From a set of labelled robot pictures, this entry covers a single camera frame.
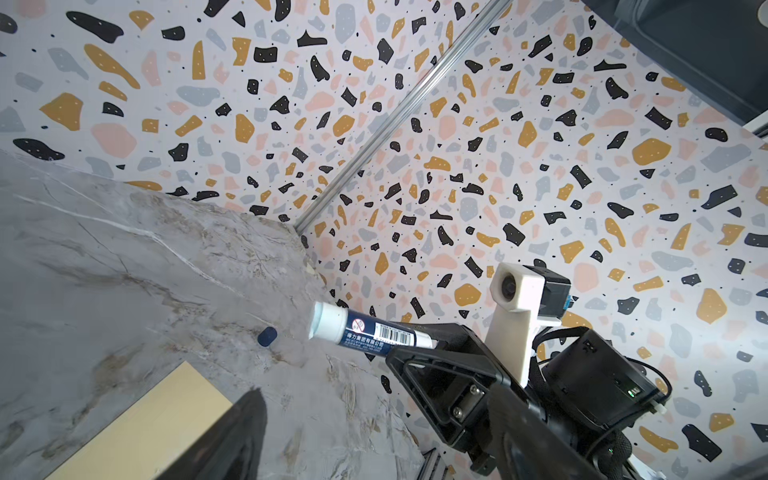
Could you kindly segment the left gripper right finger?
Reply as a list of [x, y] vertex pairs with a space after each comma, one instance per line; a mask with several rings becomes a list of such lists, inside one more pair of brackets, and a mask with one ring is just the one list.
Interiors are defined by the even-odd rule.
[[502, 479], [593, 479], [602, 475], [556, 436], [511, 389], [490, 388], [491, 451]]

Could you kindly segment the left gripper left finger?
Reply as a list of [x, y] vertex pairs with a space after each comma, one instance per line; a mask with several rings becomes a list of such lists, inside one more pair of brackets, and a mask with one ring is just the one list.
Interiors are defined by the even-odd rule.
[[157, 479], [256, 479], [267, 422], [261, 390], [246, 392]]

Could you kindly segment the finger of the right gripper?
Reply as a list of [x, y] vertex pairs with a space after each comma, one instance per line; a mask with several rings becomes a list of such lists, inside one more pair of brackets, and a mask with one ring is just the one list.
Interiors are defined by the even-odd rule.
[[456, 450], [488, 450], [489, 394], [510, 386], [510, 374], [467, 326], [415, 327], [437, 345], [393, 348], [385, 361], [439, 439]]

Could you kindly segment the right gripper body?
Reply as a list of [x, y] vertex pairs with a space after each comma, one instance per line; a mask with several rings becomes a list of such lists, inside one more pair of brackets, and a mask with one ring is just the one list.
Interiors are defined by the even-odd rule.
[[[647, 366], [623, 356], [587, 327], [546, 328], [533, 345], [549, 340], [564, 340], [567, 345], [543, 360], [532, 359], [525, 387], [510, 375], [506, 388], [601, 479], [638, 478], [630, 462], [632, 444], [624, 431], [643, 415], [661, 411], [667, 394], [647, 377]], [[488, 450], [458, 451], [468, 455], [474, 472], [499, 473], [491, 444]]]

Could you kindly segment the blue glue stick cap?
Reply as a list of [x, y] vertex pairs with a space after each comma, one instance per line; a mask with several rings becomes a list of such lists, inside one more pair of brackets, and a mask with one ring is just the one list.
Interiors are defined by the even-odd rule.
[[274, 327], [268, 326], [258, 333], [256, 339], [260, 346], [269, 347], [275, 341], [277, 336], [277, 330]]

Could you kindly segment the blue white glue stick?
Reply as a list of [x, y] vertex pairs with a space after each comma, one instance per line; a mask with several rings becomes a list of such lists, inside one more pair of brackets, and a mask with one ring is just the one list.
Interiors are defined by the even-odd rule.
[[430, 335], [407, 324], [323, 302], [314, 304], [308, 338], [382, 357], [395, 347], [434, 349], [437, 346]]

